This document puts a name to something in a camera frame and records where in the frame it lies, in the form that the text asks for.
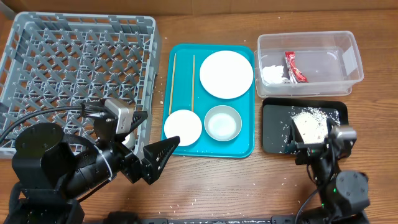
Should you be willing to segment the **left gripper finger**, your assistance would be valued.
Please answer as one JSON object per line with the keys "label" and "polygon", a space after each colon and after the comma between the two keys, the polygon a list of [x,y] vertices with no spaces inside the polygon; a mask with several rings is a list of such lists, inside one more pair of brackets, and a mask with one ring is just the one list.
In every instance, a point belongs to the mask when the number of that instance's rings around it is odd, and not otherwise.
{"label": "left gripper finger", "polygon": [[127,115],[126,126],[127,131],[126,133],[131,133],[135,129],[137,129],[146,119],[148,118],[147,111],[136,111],[133,114]]}
{"label": "left gripper finger", "polygon": [[180,137],[164,139],[143,147],[142,178],[149,184],[157,181],[164,167],[180,143]]}

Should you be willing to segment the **white rice pile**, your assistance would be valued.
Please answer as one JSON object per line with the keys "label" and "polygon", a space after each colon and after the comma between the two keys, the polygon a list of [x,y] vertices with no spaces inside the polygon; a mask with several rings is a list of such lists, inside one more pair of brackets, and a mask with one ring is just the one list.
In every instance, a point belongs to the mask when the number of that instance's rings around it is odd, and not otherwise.
{"label": "white rice pile", "polygon": [[282,116],[278,123],[280,133],[276,136],[285,144],[287,144],[292,122],[298,128],[302,142],[305,144],[323,142],[327,135],[327,118],[340,124],[338,110],[331,108],[283,106],[279,114]]}

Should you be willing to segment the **small white bowl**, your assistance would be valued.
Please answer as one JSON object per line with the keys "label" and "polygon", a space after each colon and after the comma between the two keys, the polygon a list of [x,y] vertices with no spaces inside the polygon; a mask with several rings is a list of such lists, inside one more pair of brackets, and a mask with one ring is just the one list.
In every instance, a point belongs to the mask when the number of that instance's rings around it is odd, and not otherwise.
{"label": "small white bowl", "polygon": [[195,143],[202,132],[202,123],[198,115],[190,110],[173,112],[164,123],[166,138],[178,136],[179,146],[190,146]]}

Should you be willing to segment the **red snack wrapper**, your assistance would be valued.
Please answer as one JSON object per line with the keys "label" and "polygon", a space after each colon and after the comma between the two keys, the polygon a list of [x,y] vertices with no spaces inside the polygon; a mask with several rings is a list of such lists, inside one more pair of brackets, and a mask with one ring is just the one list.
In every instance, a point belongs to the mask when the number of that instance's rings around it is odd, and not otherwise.
{"label": "red snack wrapper", "polygon": [[295,52],[285,52],[285,61],[288,67],[291,83],[308,83],[306,76],[298,69],[295,63]]}

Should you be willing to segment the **white tissue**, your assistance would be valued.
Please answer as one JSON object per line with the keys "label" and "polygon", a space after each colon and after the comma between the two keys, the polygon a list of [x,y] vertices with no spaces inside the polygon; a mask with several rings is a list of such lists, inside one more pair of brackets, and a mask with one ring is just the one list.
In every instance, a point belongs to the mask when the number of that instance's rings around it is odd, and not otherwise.
{"label": "white tissue", "polygon": [[265,85],[290,83],[290,80],[284,76],[283,65],[272,65],[262,69],[262,82]]}

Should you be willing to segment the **wooden chopstick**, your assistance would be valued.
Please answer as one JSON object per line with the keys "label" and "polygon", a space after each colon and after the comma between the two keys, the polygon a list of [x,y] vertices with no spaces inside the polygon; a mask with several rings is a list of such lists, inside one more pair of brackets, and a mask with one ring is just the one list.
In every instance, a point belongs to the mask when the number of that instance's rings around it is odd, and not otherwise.
{"label": "wooden chopstick", "polygon": [[195,108],[195,55],[193,55],[193,64],[192,64],[192,100],[191,100],[191,111],[194,112]]}
{"label": "wooden chopstick", "polygon": [[175,53],[173,67],[172,67],[172,82],[171,82],[171,89],[170,89],[169,115],[172,114],[172,102],[173,102],[173,95],[174,95],[174,80],[175,80],[176,61],[177,61],[177,54]]}

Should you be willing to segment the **grey bowl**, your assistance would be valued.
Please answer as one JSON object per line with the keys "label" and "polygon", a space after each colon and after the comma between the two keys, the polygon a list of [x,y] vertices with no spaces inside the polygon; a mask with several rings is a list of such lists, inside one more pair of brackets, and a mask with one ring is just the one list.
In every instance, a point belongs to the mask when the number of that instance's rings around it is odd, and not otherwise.
{"label": "grey bowl", "polygon": [[243,121],[233,107],[218,105],[210,109],[205,115],[204,127],[212,139],[226,142],[239,135]]}

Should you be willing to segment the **large white plate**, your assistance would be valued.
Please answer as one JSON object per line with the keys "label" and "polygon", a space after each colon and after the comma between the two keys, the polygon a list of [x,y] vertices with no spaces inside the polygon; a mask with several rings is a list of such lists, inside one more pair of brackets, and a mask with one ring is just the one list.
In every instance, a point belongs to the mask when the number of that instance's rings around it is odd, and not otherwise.
{"label": "large white plate", "polygon": [[209,94],[230,100],[250,89],[254,72],[249,60],[243,55],[222,50],[204,59],[199,76],[200,83]]}

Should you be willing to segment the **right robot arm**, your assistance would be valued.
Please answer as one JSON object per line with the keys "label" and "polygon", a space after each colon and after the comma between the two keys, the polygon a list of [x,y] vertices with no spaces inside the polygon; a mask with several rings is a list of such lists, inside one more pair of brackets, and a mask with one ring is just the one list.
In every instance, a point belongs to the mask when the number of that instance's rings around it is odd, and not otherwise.
{"label": "right robot arm", "polygon": [[351,155],[357,132],[348,125],[326,121],[323,142],[305,144],[302,134],[291,121],[291,142],[285,152],[295,153],[295,163],[305,165],[316,189],[299,208],[295,223],[369,223],[364,209],[370,206],[369,178],[364,172],[342,171],[340,159]]}

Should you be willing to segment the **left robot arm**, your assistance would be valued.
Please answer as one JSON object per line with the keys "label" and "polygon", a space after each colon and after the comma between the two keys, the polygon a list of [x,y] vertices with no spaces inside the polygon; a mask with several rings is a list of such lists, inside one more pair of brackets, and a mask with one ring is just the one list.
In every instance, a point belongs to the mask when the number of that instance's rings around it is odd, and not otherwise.
{"label": "left robot arm", "polygon": [[120,134],[120,118],[111,112],[82,115],[94,120],[96,143],[67,134],[55,123],[35,124],[18,135],[12,168],[19,181],[10,194],[6,223],[82,223],[82,201],[119,172],[131,183],[144,179],[153,184],[180,143],[174,136],[146,145],[139,159],[123,141],[146,120],[147,112],[130,116],[129,127]]}

